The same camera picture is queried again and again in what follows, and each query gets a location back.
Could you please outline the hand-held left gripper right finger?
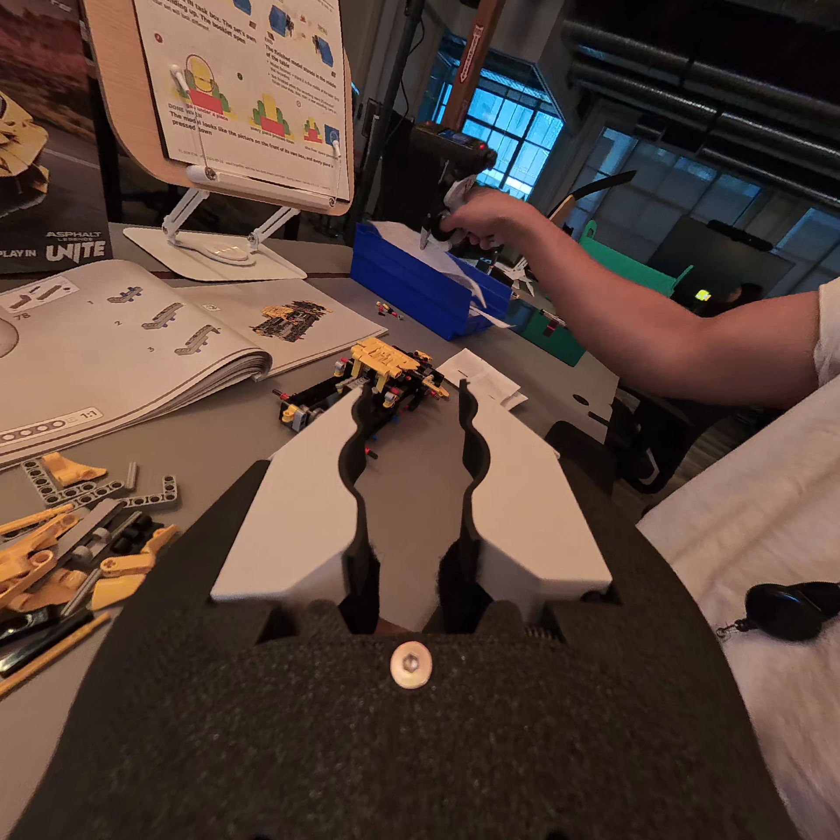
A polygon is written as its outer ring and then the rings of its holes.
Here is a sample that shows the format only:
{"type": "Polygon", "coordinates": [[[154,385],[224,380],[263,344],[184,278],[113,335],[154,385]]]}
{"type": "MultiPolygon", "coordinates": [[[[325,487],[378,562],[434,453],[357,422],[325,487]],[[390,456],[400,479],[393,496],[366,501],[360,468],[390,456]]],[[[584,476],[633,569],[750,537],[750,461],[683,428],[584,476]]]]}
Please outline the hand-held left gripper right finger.
{"type": "Polygon", "coordinates": [[[547,604],[608,593],[613,576],[557,451],[466,378],[458,421],[470,481],[438,568],[444,630],[472,634],[493,602],[534,624],[547,604]]]}

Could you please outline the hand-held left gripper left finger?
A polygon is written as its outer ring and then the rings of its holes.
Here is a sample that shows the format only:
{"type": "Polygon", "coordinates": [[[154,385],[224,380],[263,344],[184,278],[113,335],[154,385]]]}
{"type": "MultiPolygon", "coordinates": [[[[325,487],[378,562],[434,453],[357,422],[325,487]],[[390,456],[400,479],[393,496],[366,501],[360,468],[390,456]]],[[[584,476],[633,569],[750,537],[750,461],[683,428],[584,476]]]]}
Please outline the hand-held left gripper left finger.
{"type": "Polygon", "coordinates": [[[355,487],[373,408],[371,387],[355,388],[273,454],[213,602],[274,602],[297,614],[325,600],[339,606],[352,633],[375,631],[380,564],[355,487]]]}

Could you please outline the blue plastic bin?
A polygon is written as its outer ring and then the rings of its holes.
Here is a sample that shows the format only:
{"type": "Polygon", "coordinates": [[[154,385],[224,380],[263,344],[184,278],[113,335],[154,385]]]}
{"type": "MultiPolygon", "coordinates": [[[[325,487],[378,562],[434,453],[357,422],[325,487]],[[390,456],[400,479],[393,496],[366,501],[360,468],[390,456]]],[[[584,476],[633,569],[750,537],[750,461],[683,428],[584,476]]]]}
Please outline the blue plastic bin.
{"type": "MultiPolygon", "coordinates": [[[[483,290],[486,311],[507,321],[511,289],[458,259],[483,290]]],[[[356,225],[350,276],[444,340],[463,338],[492,326],[483,318],[469,316],[469,305],[478,307],[470,289],[389,244],[371,224],[356,225]]]]}

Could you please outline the yellow black toy brick car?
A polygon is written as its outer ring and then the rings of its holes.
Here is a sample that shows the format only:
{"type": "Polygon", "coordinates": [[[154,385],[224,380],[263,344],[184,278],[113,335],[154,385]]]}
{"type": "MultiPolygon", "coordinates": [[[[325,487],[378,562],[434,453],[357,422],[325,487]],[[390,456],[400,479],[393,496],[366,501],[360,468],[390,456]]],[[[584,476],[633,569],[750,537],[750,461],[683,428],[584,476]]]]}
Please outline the yellow black toy brick car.
{"type": "Polygon", "coordinates": [[[378,432],[405,412],[415,411],[428,398],[447,401],[444,380],[429,355],[418,350],[408,353],[370,337],[354,344],[348,355],[337,360],[330,377],[295,393],[274,390],[274,394],[280,400],[280,423],[299,433],[347,393],[368,385],[373,408],[364,451],[369,458],[377,459],[370,444],[378,432]]]}

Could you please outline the green box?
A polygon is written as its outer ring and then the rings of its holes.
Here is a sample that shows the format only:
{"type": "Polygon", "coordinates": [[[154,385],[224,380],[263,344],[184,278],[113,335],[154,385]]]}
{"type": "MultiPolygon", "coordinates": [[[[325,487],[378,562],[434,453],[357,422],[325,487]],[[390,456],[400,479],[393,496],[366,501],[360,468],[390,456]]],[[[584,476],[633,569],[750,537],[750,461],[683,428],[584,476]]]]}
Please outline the green box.
{"type": "MultiPolygon", "coordinates": [[[[693,270],[688,265],[677,276],[670,276],[637,260],[615,251],[596,239],[596,223],[591,220],[584,228],[580,244],[583,250],[603,267],[638,286],[649,288],[658,294],[671,298],[678,284],[693,270]]],[[[575,367],[585,354],[585,348],[574,337],[568,326],[555,313],[538,309],[520,301],[524,314],[514,319],[516,332],[525,340],[575,367]]]]}

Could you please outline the instruction booklet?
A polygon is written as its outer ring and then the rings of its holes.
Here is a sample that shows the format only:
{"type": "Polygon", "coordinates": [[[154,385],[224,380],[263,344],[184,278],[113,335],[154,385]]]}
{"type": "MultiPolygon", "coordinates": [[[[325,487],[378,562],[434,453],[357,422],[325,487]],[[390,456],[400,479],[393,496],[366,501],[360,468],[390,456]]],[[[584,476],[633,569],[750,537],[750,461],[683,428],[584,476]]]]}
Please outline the instruction booklet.
{"type": "Polygon", "coordinates": [[[1,466],[387,333],[305,279],[171,287],[127,260],[2,291],[1,466]]]}

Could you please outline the person's right forearm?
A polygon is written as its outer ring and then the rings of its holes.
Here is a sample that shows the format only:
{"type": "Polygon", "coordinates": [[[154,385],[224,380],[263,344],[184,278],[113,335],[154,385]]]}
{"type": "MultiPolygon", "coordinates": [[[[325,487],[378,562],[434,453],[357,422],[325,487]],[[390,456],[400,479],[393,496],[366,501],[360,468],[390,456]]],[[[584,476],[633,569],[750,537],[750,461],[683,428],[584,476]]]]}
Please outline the person's right forearm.
{"type": "Polygon", "coordinates": [[[600,266],[539,213],[511,238],[575,338],[628,384],[718,405],[792,406],[818,387],[816,294],[703,318],[600,266]]]}

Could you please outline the grey desk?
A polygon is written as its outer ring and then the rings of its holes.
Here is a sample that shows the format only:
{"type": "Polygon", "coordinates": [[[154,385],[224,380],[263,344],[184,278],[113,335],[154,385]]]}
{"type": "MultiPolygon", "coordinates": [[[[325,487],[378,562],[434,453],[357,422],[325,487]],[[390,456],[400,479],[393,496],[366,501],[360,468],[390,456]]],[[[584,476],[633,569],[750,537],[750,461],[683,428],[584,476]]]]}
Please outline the grey desk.
{"type": "MultiPolygon", "coordinates": [[[[306,271],[311,284],[331,298],[384,322],[394,345],[424,351],[437,363],[470,349],[520,385],[527,400],[513,413],[539,435],[566,421],[603,441],[617,376],[590,354],[570,367],[520,335],[496,328],[445,341],[408,317],[378,318],[373,294],[350,278],[351,248],[282,239],[271,239],[269,246],[306,271]]],[[[291,439],[277,420],[273,389],[296,392],[325,378],[332,362],[330,356],[271,380],[230,386],[177,413],[72,448],[69,456],[119,476],[136,462],[141,491],[173,474],[182,504],[161,519],[186,529],[248,467],[291,439]]],[[[402,415],[379,434],[378,458],[359,482],[381,562],[381,616],[414,631],[426,625],[436,605],[439,558],[458,535],[460,500],[468,484],[457,409],[454,394],[449,401],[430,400],[402,415]]]]}

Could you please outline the person's right hand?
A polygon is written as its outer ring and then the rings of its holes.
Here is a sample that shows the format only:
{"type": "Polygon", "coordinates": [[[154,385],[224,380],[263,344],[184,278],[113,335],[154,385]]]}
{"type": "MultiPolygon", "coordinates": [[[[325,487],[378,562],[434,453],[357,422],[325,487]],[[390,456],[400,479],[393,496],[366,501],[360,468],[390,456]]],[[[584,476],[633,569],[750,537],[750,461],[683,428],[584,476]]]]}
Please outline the person's right hand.
{"type": "Polygon", "coordinates": [[[509,245],[522,254],[557,232],[533,205],[482,186],[473,187],[463,204],[445,216],[438,227],[447,235],[460,232],[484,250],[509,245]]]}

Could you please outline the black office chair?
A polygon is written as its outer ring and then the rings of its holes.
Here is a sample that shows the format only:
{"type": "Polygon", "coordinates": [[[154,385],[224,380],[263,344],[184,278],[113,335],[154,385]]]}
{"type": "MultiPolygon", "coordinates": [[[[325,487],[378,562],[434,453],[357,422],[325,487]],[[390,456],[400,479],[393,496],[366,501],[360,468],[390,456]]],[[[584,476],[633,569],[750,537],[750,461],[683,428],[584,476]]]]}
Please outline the black office chair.
{"type": "Polygon", "coordinates": [[[665,488],[702,434],[705,409],[698,402],[630,394],[634,408],[614,396],[603,444],[614,458],[616,478],[652,496],[665,488]]]}

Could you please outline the person's white clothing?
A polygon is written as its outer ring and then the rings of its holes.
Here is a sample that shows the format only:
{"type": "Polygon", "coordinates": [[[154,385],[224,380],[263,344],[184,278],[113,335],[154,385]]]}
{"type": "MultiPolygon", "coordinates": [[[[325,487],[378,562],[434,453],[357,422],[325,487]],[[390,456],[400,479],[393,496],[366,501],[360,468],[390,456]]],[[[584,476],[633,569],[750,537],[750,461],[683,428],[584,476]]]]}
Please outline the person's white clothing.
{"type": "MultiPolygon", "coordinates": [[[[754,585],[838,581],[839,289],[818,291],[815,392],[660,502],[639,531],[713,628],[754,585]]],[[[722,644],[780,796],[803,838],[839,836],[839,631],[722,644]]]]}

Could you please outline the pile of loose brick parts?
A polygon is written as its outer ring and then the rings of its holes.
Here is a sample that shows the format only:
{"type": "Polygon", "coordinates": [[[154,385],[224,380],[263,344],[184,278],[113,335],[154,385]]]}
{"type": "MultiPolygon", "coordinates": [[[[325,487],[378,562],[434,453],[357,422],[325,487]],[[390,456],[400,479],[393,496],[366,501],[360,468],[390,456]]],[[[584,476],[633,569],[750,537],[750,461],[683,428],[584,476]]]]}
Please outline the pile of loose brick parts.
{"type": "Polygon", "coordinates": [[[135,462],[124,479],[60,452],[21,468],[43,508],[2,523],[2,697],[104,627],[180,532],[154,518],[180,506],[172,473],[137,495],[135,462]]]}

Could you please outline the white document stand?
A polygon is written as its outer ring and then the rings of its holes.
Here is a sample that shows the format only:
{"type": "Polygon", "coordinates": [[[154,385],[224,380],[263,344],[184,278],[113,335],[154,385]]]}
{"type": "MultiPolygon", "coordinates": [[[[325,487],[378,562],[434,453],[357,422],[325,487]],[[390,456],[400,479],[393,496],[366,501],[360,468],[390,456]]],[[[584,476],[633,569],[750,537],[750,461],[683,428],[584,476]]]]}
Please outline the white document stand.
{"type": "Polygon", "coordinates": [[[153,178],[185,188],[160,228],[127,228],[136,245],[188,279],[202,282],[304,278],[306,274],[266,246],[267,239],[300,211],[342,216],[354,199],[354,148],[350,63],[346,130],[352,141],[351,200],[289,188],[208,166],[171,160],[154,105],[133,3],[82,3],[101,94],[112,131],[129,155],[153,178]]]}

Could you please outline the black monitor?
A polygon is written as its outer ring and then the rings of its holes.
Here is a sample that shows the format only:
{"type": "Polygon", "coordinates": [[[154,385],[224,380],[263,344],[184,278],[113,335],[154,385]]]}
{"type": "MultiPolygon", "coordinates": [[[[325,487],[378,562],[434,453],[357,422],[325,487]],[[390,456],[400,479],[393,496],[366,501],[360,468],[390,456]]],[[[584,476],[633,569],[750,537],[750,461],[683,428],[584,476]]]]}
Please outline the black monitor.
{"type": "Polygon", "coordinates": [[[647,267],[677,279],[672,298],[686,308],[724,302],[745,284],[773,289],[793,267],[770,249],[727,225],[710,227],[683,216],[647,260],[647,267]]]}

